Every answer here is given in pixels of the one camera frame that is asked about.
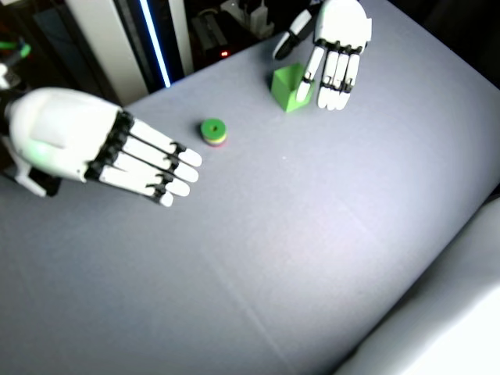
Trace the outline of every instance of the robotic hand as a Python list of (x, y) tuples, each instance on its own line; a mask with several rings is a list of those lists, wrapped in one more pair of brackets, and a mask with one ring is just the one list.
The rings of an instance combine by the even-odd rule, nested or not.
[(372, 20), (357, 0), (324, 0), (323, 4), (312, 1), (281, 38), (273, 57), (284, 59), (313, 29), (315, 47), (298, 87), (297, 101), (303, 102), (307, 97), (327, 52), (318, 106), (330, 111), (343, 109), (355, 85), (359, 57), (371, 40)]
[(174, 195), (189, 194), (187, 182), (198, 180), (198, 153), (100, 98), (40, 88), (2, 106), (7, 125), (0, 133), (16, 181), (36, 195), (48, 195), (34, 179), (42, 172), (100, 181), (171, 206)]

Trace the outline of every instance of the green box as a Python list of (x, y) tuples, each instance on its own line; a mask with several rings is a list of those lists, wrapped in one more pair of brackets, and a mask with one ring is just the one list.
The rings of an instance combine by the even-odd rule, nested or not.
[(311, 88), (304, 102), (297, 102), (295, 99), (304, 72), (305, 68), (300, 63), (274, 70), (271, 94), (273, 94), (273, 97), (280, 103), (286, 113), (308, 105), (311, 101), (314, 92), (314, 82), (311, 83)]

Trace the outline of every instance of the stacked rings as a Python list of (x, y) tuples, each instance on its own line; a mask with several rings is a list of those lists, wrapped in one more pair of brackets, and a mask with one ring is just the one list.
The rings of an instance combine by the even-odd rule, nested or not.
[(202, 123), (202, 136), (211, 146), (221, 146), (227, 139), (226, 124), (219, 119), (207, 119)]

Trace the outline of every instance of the led light strip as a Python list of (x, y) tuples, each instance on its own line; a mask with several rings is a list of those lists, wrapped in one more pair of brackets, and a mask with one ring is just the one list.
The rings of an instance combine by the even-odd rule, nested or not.
[(165, 87), (170, 87), (169, 74), (166, 72), (165, 60), (163, 59), (162, 49), (159, 47), (158, 37), (156, 36), (155, 25), (153, 24), (153, 19), (151, 18), (151, 13), (149, 12), (148, 0), (140, 0), (142, 13), (146, 20), (146, 25), (148, 26), (149, 36), (153, 42), (153, 48), (155, 49), (156, 59), (158, 60), (159, 69), (162, 72), (163, 82), (165, 82)]

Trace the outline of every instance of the green block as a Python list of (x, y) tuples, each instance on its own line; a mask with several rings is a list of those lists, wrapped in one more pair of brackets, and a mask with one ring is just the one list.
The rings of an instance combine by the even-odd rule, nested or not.
[(304, 102), (297, 102), (298, 85), (304, 76), (305, 68), (302, 64), (297, 63), (274, 71), (273, 84), (271, 86), (271, 94), (280, 103), (286, 113), (295, 111), (311, 101), (314, 92), (314, 82), (309, 89), (307, 98)]

